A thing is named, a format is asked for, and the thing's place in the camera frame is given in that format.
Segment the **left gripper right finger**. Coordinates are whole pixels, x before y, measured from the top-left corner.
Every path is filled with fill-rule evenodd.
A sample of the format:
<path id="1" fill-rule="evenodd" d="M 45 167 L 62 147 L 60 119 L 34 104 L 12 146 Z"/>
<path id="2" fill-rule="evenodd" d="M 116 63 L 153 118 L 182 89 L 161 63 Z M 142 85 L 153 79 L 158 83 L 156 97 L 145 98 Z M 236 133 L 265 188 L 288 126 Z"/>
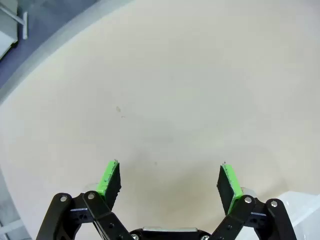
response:
<path id="1" fill-rule="evenodd" d="M 243 227 L 254 229 L 260 240 L 295 240 L 296 234 L 284 203 L 278 198 L 261 202 L 245 194 L 233 167 L 220 166 L 217 189 L 225 213 L 211 240 L 234 240 Z"/>

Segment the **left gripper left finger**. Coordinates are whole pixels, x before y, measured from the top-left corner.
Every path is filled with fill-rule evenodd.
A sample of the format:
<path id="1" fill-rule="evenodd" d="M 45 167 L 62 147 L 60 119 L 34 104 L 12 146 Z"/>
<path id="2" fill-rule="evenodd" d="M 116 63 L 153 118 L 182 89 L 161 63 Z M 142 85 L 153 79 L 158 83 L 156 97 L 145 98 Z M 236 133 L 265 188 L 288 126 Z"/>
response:
<path id="1" fill-rule="evenodd" d="M 120 164 L 108 163 L 96 190 L 72 197 L 57 193 L 51 200 L 37 240 L 74 240 L 82 224 L 92 223 L 103 240 L 129 240 L 131 234 L 112 208 L 121 189 Z"/>

